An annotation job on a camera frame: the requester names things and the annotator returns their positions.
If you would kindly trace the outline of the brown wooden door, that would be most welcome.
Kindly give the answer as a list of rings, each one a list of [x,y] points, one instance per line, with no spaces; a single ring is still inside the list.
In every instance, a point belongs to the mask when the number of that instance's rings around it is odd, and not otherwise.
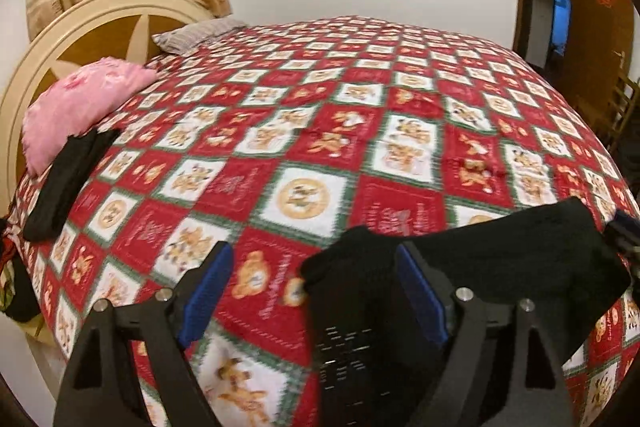
[[[559,78],[571,106],[604,112],[620,69],[628,72],[634,41],[634,4],[616,0],[612,9],[596,0],[570,0],[570,26]]]

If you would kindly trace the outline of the wooden chair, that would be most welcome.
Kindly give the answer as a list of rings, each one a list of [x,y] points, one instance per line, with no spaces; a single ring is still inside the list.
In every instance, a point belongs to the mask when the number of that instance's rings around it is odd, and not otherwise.
[[[620,144],[620,139],[634,115],[638,102],[639,83],[631,80],[626,72],[620,69],[611,95],[608,97],[608,105],[597,120],[596,135],[610,153],[613,153]]]

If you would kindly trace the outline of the black pants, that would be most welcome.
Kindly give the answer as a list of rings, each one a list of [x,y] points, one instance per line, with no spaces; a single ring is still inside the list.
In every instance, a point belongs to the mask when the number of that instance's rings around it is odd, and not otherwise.
[[[346,231],[302,264],[322,426],[568,426],[562,366],[639,287],[639,223],[577,198],[447,231]]]

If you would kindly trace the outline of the striped grey pillow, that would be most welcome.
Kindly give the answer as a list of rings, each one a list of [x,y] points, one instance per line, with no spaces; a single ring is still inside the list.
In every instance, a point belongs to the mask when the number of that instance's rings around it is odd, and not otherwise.
[[[219,39],[247,23],[232,17],[211,18],[152,35],[152,41],[165,53],[183,55],[207,39]]]

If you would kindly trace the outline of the folded black garment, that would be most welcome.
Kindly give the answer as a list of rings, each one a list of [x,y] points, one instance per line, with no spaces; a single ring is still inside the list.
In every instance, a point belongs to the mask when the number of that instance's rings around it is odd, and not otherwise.
[[[92,129],[67,138],[27,217],[23,227],[25,241],[52,241],[61,234],[80,190],[121,133],[120,129]]]

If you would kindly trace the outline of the pink pillow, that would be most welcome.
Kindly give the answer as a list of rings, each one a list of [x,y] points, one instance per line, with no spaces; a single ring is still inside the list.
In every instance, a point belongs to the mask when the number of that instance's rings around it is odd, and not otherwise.
[[[154,69],[104,57],[52,84],[23,118],[22,145],[29,176],[41,176],[69,136],[84,134],[156,80]]]

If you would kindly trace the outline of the red patchwork bedspread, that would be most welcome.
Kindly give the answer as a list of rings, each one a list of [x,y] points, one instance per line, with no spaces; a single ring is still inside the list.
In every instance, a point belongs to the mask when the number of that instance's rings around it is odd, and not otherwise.
[[[638,206],[597,135],[515,53],[359,16],[154,57],[58,239],[17,242],[69,355],[89,308],[178,281],[217,241],[230,285],[190,361],[227,426],[313,426],[302,262],[345,230],[422,235],[576,196]]]

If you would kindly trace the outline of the cream wooden headboard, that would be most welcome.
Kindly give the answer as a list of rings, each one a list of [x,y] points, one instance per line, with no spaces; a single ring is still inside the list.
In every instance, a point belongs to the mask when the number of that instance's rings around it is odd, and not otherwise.
[[[43,29],[18,63],[1,98],[1,209],[26,170],[21,142],[29,105],[55,81],[112,56],[144,64],[160,49],[154,32],[209,20],[193,0],[85,0]]]

